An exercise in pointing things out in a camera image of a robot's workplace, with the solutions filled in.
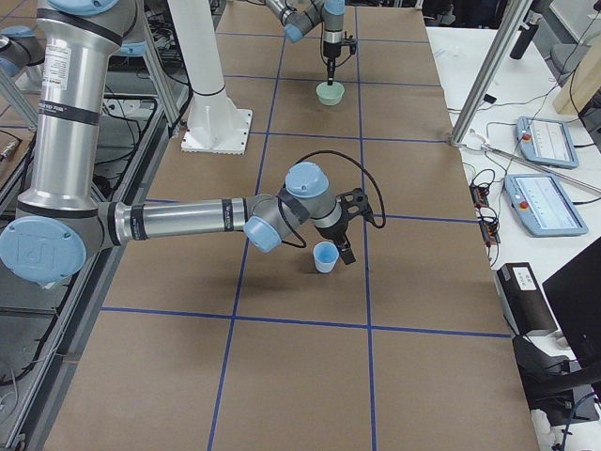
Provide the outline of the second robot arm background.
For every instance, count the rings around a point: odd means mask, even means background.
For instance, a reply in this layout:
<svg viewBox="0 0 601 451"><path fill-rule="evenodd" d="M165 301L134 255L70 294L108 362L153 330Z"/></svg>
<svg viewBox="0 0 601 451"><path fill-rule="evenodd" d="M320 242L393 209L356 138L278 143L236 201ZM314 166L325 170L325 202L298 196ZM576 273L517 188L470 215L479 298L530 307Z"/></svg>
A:
<svg viewBox="0 0 601 451"><path fill-rule="evenodd" d="M38 67L44 59L45 51L31 28L12 25L1 30L1 69L8 77Z"/></svg>

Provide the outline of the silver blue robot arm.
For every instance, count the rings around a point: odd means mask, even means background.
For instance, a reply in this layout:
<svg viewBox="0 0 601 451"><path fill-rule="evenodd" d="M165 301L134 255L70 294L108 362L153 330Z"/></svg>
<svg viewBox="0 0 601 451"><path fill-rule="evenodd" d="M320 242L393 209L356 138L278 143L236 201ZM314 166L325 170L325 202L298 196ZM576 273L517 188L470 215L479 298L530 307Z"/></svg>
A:
<svg viewBox="0 0 601 451"><path fill-rule="evenodd" d="M328 88L345 39L345 1L310 1L298 11L266 1L291 42L324 27ZM183 150L241 154L252 111L226 94L208 1L169 3L192 94ZM1 260L24 280L46 286L74 275L98 251L149 238L243 231L264 253L311 220L344 263L355 257L347 238L351 215L315 163L295 163L276 195L192 204L127 206L91 196L109 59L144 30L143 1L39 1L47 38L37 142L29 188L16 219L1 233Z"/></svg>
<svg viewBox="0 0 601 451"><path fill-rule="evenodd" d="M343 27L346 3L339 0L311 1L304 10L297 10L286 1L267 0L265 4L284 27L285 36L293 43L319 25L323 26L322 56L327 66L327 85L332 86L336 59L341 56L345 45Z"/></svg>

